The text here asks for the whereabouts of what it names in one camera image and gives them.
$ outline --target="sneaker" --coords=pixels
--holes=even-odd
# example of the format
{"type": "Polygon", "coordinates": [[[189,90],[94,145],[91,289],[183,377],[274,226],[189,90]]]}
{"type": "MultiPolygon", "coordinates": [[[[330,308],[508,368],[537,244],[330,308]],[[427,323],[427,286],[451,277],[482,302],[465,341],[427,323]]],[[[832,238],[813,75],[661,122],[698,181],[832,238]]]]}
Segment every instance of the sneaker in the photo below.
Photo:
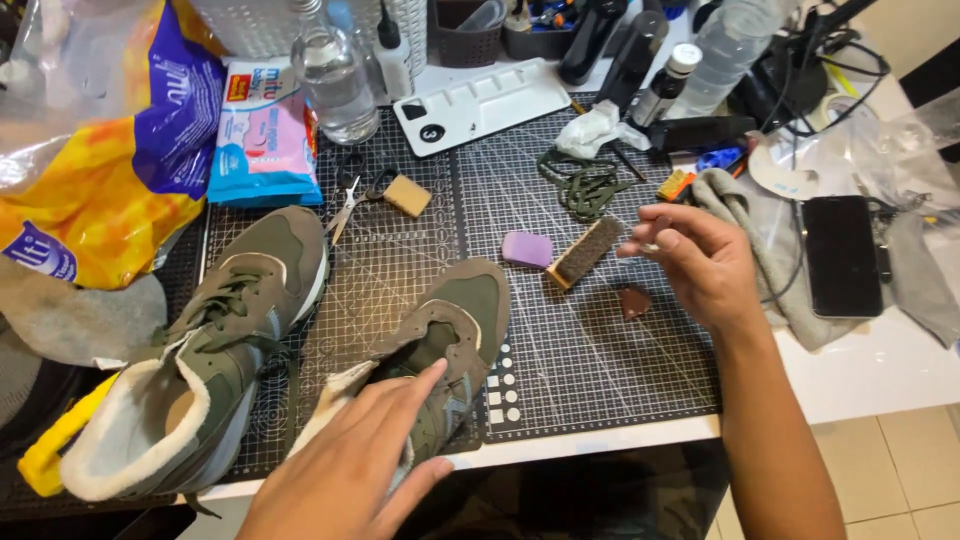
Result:
{"type": "Polygon", "coordinates": [[[499,266],[470,258],[448,268],[414,304],[396,332],[372,346],[365,361],[329,378],[293,452],[316,435],[364,381],[415,377],[445,357],[446,373],[420,408],[401,473],[439,454],[466,420],[499,355],[509,318],[510,290],[499,266]]]}
{"type": "Polygon", "coordinates": [[[180,319],[121,372],[63,458],[63,485],[102,501],[194,493],[220,479],[267,357],[323,293],[327,255],[309,209],[279,209],[243,231],[180,319]]]}

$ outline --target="purple eraser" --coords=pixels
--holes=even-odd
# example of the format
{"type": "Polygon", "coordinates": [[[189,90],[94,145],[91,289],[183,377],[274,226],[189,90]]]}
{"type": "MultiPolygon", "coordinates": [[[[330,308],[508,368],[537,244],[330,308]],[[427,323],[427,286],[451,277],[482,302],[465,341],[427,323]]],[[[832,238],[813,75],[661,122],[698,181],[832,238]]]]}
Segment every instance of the purple eraser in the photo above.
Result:
{"type": "Polygon", "coordinates": [[[546,268],[553,261],[553,242],[523,231],[507,233],[503,237],[503,259],[520,266],[546,268]]]}

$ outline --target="white bottle cap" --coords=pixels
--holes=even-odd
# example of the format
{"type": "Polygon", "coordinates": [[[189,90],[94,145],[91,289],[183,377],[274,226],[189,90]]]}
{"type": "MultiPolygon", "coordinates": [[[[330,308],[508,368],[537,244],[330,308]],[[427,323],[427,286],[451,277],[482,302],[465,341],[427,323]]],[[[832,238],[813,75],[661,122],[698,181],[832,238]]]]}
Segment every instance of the white bottle cap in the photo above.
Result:
{"type": "Polygon", "coordinates": [[[693,43],[681,43],[673,48],[670,58],[666,61],[666,68],[677,75],[688,75],[704,57],[700,47],[693,43]]]}

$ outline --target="number 3 sticker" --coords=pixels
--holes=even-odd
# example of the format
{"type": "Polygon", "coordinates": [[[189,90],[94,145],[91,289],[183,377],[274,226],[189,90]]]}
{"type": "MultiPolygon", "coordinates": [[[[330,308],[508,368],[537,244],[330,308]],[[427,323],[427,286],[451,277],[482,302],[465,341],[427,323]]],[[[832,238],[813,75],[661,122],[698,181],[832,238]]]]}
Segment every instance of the number 3 sticker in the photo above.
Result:
{"type": "Polygon", "coordinates": [[[442,126],[437,124],[430,124],[428,126],[423,126],[420,130],[420,140],[423,142],[437,142],[443,138],[446,130],[442,126]]]}

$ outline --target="wipes package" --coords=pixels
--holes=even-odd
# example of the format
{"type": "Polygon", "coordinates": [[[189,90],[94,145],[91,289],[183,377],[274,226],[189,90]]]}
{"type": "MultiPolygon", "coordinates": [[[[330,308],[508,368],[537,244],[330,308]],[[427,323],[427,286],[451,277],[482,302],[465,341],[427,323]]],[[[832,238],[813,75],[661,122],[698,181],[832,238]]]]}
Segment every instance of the wipes package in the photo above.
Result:
{"type": "Polygon", "coordinates": [[[313,113],[290,61],[233,61],[207,200],[226,206],[318,205],[313,113]]]}

